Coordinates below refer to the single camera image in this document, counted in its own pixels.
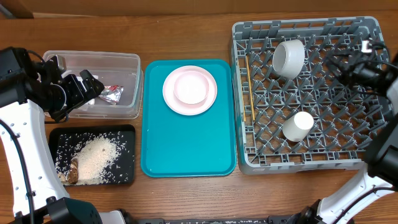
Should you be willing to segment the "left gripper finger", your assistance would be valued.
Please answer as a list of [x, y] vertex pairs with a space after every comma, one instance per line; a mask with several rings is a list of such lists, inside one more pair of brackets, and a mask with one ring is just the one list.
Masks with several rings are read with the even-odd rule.
[[80, 77], [83, 81], [97, 81], [97, 79], [88, 70], [82, 70], [80, 72]]
[[104, 85], [97, 79], [97, 81], [83, 81], [81, 83], [81, 103], [86, 103], [93, 98], [96, 98], [100, 95], [100, 93], [104, 90]]

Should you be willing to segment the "red snack wrapper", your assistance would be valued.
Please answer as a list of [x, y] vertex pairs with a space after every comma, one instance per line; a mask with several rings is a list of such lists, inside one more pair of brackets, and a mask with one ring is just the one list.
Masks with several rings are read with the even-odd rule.
[[104, 87], [104, 90], [100, 93], [99, 97], [112, 105], [116, 105], [119, 103], [123, 91], [123, 86], [109, 85]]

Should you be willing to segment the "grey bowl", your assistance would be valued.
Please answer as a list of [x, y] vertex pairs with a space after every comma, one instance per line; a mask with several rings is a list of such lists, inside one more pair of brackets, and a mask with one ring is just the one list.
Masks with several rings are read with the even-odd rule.
[[272, 66], [276, 74], [294, 79], [302, 71], [305, 60], [304, 45], [300, 40], [281, 42], [274, 51]]

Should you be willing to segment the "white paper cup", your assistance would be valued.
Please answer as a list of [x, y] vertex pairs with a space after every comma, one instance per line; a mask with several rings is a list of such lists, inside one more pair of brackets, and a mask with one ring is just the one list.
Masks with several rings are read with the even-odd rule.
[[308, 112], [300, 111], [283, 123], [282, 133], [289, 141], [300, 142], [309, 134], [313, 125], [313, 116]]

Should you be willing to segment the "white napkin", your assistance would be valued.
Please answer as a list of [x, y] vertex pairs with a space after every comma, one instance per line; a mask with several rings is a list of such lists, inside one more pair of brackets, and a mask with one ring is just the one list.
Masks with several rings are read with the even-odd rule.
[[[77, 77], [77, 80], [80, 83], [83, 83], [83, 79], [82, 77]], [[79, 110], [83, 110], [83, 111], [87, 111], [90, 105], [94, 105], [95, 104], [95, 99], [91, 99], [90, 101], [86, 102], [84, 105], [79, 107]]]

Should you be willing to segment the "brown food scrap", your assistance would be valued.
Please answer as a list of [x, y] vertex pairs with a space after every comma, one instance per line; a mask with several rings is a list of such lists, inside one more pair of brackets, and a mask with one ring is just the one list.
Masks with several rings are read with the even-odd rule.
[[63, 184], [76, 184], [78, 182], [78, 160], [73, 159], [70, 164], [68, 175], [58, 174], [58, 178]]

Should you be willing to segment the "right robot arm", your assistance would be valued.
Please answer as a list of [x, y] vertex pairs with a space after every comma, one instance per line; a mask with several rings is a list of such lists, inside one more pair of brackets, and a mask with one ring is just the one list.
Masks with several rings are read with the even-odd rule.
[[366, 148], [366, 165], [329, 197], [317, 200], [287, 223], [353, 223], [377, 199], [397, 192], [397, 80], [387, 89], [394, 117]]

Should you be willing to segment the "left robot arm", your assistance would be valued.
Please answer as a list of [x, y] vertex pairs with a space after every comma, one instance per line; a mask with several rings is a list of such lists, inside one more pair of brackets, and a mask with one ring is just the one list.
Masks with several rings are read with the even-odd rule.
[[11, 174], [14, 223], [101, 223], [95, 207], [71, 199], [55, 170], [45, 135], [54, 123], [96, 98], [104, 85], [89, 71], [63, 76], [59, 56], [33, 61], [31, 50], [1, 50], [1, 141]]

